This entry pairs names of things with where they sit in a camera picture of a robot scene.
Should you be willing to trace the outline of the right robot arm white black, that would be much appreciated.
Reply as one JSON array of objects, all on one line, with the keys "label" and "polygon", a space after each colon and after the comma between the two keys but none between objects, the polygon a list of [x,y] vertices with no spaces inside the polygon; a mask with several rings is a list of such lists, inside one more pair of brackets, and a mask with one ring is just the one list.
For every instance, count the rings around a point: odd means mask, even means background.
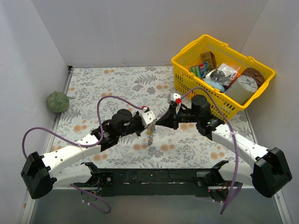
[{"label": "right robot arm white black", "polygon": [[239,182],[253,186],[267,198],[274,196],[292,180],[285,154],[275,147],[268,149],[230,130],[229,125],[211,114],[210,104],[203,95],[192,98],[191,108],[181,103],[177,93],[168,96],[169,109],[156,122],[158,126],[176,130],[180,123],[194,123],[198,132],[243,159],[247,165],[242,167],[238,162],[220,161],[208,173],[198,177],[206,186],[225,182]]}]

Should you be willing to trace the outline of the metal disc keyring holder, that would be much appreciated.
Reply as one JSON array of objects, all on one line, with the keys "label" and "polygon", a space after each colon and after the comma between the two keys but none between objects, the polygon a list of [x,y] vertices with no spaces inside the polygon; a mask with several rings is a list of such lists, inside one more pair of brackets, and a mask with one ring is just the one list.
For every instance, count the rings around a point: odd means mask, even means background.
[{"label": "metal disc keyring holder", "polygon": [[148,135],[148,146],[151,146],[154,139],[154,134],[156,132],[155,123],[151,124],[147,128],[147,135]]}]

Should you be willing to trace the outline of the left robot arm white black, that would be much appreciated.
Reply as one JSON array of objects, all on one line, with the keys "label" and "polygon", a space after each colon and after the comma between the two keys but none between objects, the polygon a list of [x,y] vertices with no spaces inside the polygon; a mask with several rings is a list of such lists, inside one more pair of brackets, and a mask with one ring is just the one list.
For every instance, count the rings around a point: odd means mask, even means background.
[{"label": "left robot arm white black", "polygon": [[32,199],[47,195],[54,186],[65,184],[63,170],[90,155],[100,153],[116,145],[119,138],[131,134],[139,136],[156,121],[152,110],[144,108],[132,114],[120,109],[111,119],[103,121],[99,128],[54,152],[40,155],[33,152],[26,156],[21,177]]}]

